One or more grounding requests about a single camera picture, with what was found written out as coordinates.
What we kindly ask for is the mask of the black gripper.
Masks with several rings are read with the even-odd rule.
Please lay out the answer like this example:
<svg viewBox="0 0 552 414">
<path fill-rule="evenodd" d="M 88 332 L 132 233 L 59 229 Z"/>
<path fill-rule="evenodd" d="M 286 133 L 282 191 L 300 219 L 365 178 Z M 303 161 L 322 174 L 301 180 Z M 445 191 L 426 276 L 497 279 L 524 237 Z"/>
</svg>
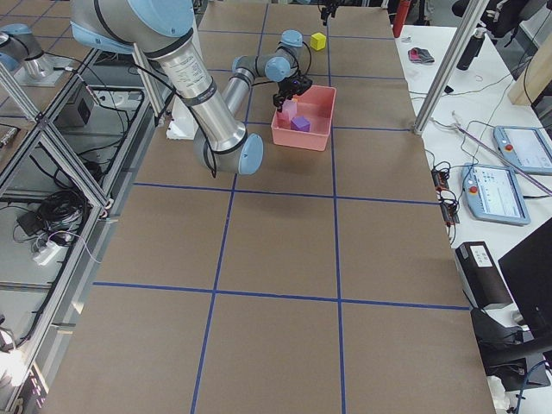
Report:
<svg viewBox="0 0 552 414">
<path fill-rule="evenodd" d="M 286 97 L 301 96 L 312 87 L 312 80 L 306 76 L 293 76 L 278 82 L 279 91 L 273 95 L 277 111 L 283 110 Z"/>
</svg>

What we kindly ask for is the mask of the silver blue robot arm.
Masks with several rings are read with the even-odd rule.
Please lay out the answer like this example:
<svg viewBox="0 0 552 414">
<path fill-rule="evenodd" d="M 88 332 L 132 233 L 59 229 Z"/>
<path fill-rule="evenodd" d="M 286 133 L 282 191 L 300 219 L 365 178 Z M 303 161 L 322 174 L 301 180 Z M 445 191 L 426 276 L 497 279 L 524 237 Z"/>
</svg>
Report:
<svg viewBox="0 0 552 414">
<path fill-rule="evenodd" d="M 192 43 L 195 22 L 190 1 L 75 1 L 72 34 L 87 47 L 131 54 L 140 49 L 157 62 L 172 88 L 198 123 L 194 151 L 212 174 L 250 175 L 262 162 L 264 144 L 250 134 L 235 113 L 257 78 L 279 87 L 273 105 L 307 92 L 312 81 L 300 69 L 303 36 L 296 30 L 281 35 L 274 53 L 235 59 L 233 74 L 219 91 Z"/>
</svg>

